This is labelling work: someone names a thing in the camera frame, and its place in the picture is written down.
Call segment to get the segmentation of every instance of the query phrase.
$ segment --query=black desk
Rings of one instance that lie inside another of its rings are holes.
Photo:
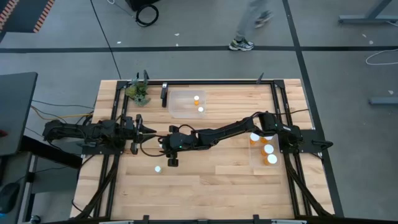
[[[80,157],[24,136],[36,79],[35,72],[0,75],[0,129],[8,133],[0,138],[0,189],[20,179],[16,205],[11,212],[0,217],[0,224],[17,223],[19,219],[24,192],[30,194],[31,186],[26,187],[27,182],[34,180],[34,174],[29,172],[33,154],[72,168],[79,169],[81,166]],[[29,201],[32,202],[27,200],[28,210],[32,205]],[[29,213],[22,213],[22,221],[25,221]]]

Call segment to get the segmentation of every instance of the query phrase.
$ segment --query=clear plastic container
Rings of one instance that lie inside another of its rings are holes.
[[[169,113],[173,118],[202,118],[205,116],[206,92],[202,90],[172,90],[168,101]]]
[[[274,135],[272,139],[267,140],[267,143],[257,141],[255,144],[250,143],[248,139],[249,155],[250,155],[250,166],[251,167],[278,167],[281,163],[281,155],[279,152],[278,135]],[[266,153],[264,150],[265,145],[271,145],[267,147],[267,152],[271,152],[270,148],[273,148],[272,153]]]

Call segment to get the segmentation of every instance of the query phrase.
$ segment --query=gray concrete floor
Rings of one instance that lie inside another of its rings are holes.
[[[127,9],[123,0],[116,2]],[[302,46],[367,46],[370,40],[373,45],[398,45],[398,27],[337,23],[340,14],[364,13],[375,2],[290,0],[289,4]],[[163,0],[156,3],[159,21],[146,29],[106,0],[94,0],[94,4],[113,47],[168,47],[229,44],[245,1]],[[257,45],[293,46],[281,1],[271,0],[269,8],[275,18],[251,39]],[[398,1],[394,1],[383,13],[397,11]],[[52,47],[106,47],[89,0],[57,0],[38,34],[7,33],[0,43],[0,48]],[[366,65],[364,60],[373,53],[303,54],[326,138],[335,143],[330,154],[346,217],[398,220],[398,107],[367,102],[370,96],[391,96],[389,90],[396,96],[398,65]],[[118,52],[114,56],[123,78],[143,69],[151,78],[256,78],[262,72],[264,78],[301,78],[295,52]],[[397,60],[398,52],[375,58]],[[86,106],[93,105],[100,80],[118,78],[110,53],[0,54],[0,74],[17,72],[39,74],[35,100]],[[89,112],[34,105],[57,115]],[[30,112],[27,127],[41,133],[44,124]],[[30,131],[25,134],[40,139]],[[38,166],[54,164],[39,161]],[[76,172],[53,171],[52,182],[59,192],[40,194],[34,207],[46,222],[68,218],[75,188],[61,180],[73,182]]]

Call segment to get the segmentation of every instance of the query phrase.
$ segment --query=small plant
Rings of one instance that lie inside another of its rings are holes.
[[[131,80],[131,86],[126,89],[126,95],[134,100],[136,105],[145,106],[150,102],[150,98],[146,98],[147,89],[148,89],[148,74],[147,71],[144,70],[144,81],[140,82],[137,78]]]

